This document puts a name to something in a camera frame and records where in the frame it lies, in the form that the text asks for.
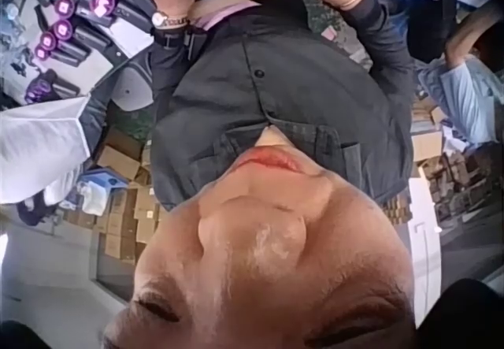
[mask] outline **wristwatch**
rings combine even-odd
[[[188,23],[189,20],[186,17],[170,20],[163,12],[154,13],[152,16],[152,24],[154,25],[152,35],[155,43],[166,49],[183,46]]]
[[[156,12],[152,15],[152,25],[158,30],[182,28],[188,23],[187,17],[170,18],[163,12]]]

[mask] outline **paper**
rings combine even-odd
[[[94,182],[88,182],[80,192],[83,196],[82,211],[101,217],[105,213],[109,200],[107,189]]]

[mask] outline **eye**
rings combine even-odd
[[[345,341],[365,335],[366,333],[375,332],[379,329],[380,328],[377,327],[349,327],[346,329],[340,329],[336,333],[322,333],[321,336],[315,339],[307,340],[305,345],[314,349],[330,348],[334,345],[344,343]]]
[[[179,317],[173,312],[172,307],[159,295],[152,293],[143,294],[135,303],[164,321],[170,323],[178,323],[180,321]]]

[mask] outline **wall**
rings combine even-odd
[[[8,225],[9,246],[3,276],[43,287],[82,288],[88,282],[92,231],[64,223],[29,228],[15,217]]]
[[[100,347],[113,314],[85,289],[3,288],[2,319],[32,328],[52,349]]]
[[[68,223],[29,228],[2,212],[9,215],[9,245],[0,319],[26,324],[52,349],[100,347],[106,324],[124,304],[90,280],[92,231]]]

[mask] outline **purple cap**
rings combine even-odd
[[[33,86],[33,91],[37,94],[43,95],[51,91],[51,86],[45,80],[38,80]]]
[[[98,17],[109,16],[116,7],[116,0],[91,0],[91,11]]]
[[[40,37],[40,46],[44,50],[52,51],[56,48],[57,40],[52,32],[44,32]]]
[[[73,26],[69,20],[59,20],[53,26],[56,38],[60,40],[70,40],[73,35]]]
[[[61,18],[70,18],[76,11],[76,3],[73,0],[56,0],[54,10]]]
[[[49,58],[50,52],[48,50],[44,50],[42,46],[38,45],[35,47],[35,56],[42,61],[45,61]]]

